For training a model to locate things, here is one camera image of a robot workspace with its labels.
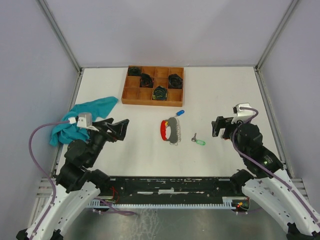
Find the key with blue tag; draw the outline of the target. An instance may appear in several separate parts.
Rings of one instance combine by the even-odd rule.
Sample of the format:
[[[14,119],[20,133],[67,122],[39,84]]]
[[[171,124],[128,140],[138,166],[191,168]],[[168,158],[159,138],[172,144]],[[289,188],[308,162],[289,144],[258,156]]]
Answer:
[[[180,110],[180,111],[178,111],[178,112],[175,113],[175,117],[179,117],[179,116],[181,116],[181,115],[184,114],[184,113],[185,113],[184,110]]]

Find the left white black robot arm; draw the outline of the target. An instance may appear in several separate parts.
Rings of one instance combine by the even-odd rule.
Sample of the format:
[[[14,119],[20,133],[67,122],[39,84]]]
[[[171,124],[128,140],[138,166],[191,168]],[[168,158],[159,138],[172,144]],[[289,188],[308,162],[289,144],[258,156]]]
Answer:
[[[71,223],[98,195],[111,189],[110,177],[99,169],[91,170],[105,143],[123,141],[129,119],[113,118],[93,122],[89,113],[81,113],[65,121],[89,132],[87,141],[76,139],[67,147],[65,162],[52,186],[50,200],[29,228],[20,230],[18,240],[62,240]]]

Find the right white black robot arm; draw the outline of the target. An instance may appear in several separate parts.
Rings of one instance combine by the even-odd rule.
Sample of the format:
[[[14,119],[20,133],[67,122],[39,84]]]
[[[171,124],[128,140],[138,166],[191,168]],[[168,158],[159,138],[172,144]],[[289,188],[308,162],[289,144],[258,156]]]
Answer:
[[[259,127],[223,116],[211,125],[212,136],[223,130],[222,139],[232,141],[246,166],[231,176],[231,193],[254,200],[282,227],[288,240],[318,240],[320,214],[293,184],[276,155],[263,145]]]

